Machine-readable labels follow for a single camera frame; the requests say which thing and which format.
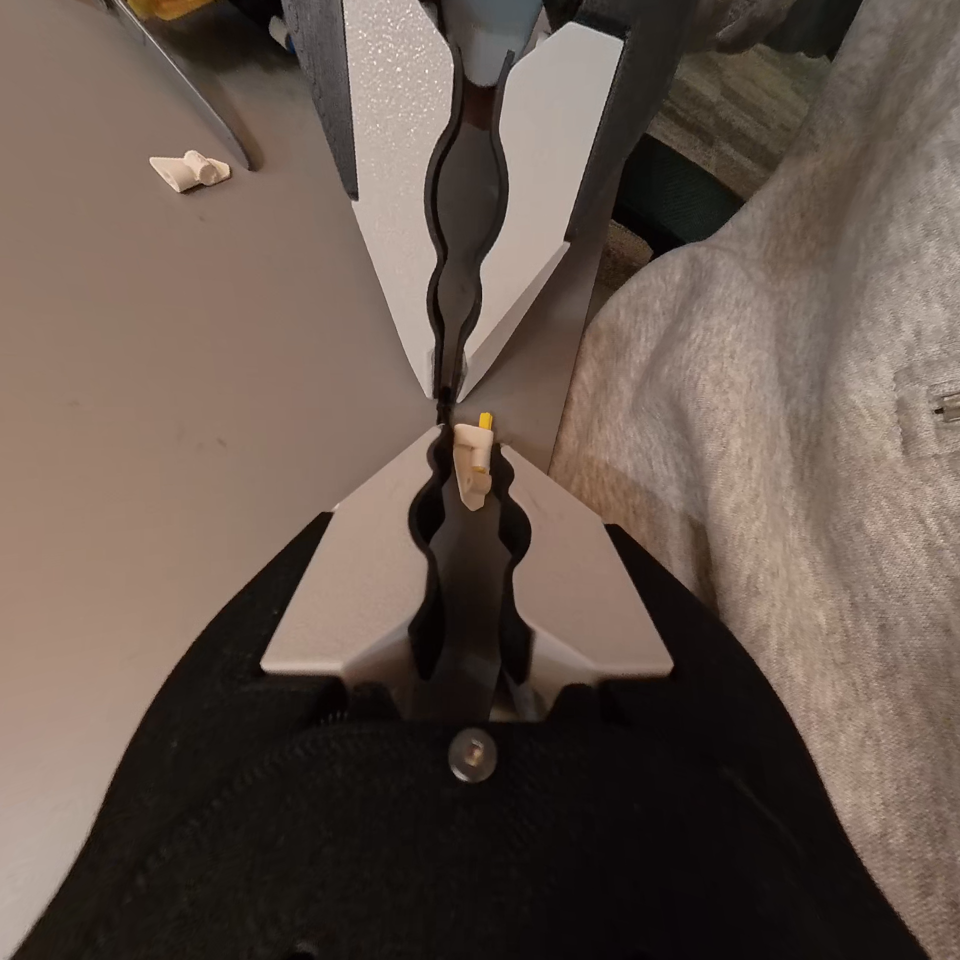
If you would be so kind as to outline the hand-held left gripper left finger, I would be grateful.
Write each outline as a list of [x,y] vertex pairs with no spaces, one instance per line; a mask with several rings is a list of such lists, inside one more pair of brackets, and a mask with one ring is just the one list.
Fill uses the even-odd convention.
[[379,684],[409,714],[417,685],[409,628],[427,595],[429,561],[411,531],[415,497],[436,477],[433,426],[343,498],[261,657],[277,677]]

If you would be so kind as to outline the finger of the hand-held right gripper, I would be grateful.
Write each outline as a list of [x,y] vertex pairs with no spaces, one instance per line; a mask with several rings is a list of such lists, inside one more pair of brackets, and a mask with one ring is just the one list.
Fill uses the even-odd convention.
[[458,401],[485,377],[565,257],[574,203],[623,41],[569,22],[507,73],[498,119],[506,212],[479,272]]
[[454,58],[418,1],[342,4],[358,198],[354,216],[414,376],[434,394],[428,286],[438,263],[427,173],[452,113]]

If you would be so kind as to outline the person's grey zip hoodie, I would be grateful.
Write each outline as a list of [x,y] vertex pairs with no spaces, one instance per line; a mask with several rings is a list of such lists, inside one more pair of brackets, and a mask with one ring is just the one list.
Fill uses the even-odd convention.
[[590,324],[551,474],[731,628],[959,946],[958,2],[863,2],[797,138]]

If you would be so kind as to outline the lego helicopter model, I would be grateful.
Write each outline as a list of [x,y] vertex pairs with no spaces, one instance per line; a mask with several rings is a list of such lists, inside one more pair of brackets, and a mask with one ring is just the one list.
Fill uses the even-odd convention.
[[99,2],[248,171],[263,151],[233,94],[254,76],[285,76],[296,58],[281,2]]

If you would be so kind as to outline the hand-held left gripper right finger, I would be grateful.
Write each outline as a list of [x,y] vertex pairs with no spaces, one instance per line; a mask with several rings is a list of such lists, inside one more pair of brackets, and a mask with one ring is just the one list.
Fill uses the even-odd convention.
[[498,643],[516,715],[546,716],[568,687],[667,677],[671,654],[600,516],[509,445],[492,467],[509,554]]

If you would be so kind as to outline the white lego piece yellow pin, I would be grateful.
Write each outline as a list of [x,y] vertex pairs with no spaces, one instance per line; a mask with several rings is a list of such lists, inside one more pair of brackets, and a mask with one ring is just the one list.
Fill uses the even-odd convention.
[[472,513],[481,510],[493,486],[491,462],[495,443],[494,415],[480,414],[477,424],[453,427],[453,465],[463,506]]

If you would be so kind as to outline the white lego wedge piece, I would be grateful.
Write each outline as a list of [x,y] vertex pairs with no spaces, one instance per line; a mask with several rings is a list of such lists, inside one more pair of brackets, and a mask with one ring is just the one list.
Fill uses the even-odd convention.
[[198,150],[187,150],[181,157],[151,156],[150,167],[177,194],[199,187],[217,186],[232,177],[226,162],[208,157]]

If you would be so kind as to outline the dark green chair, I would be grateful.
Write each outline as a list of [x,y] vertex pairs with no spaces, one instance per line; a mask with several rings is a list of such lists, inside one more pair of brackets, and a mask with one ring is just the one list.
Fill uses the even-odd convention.
[[624,163],[612,219],[656,259],[710,238],[744,204],[716,176],[645,133]]

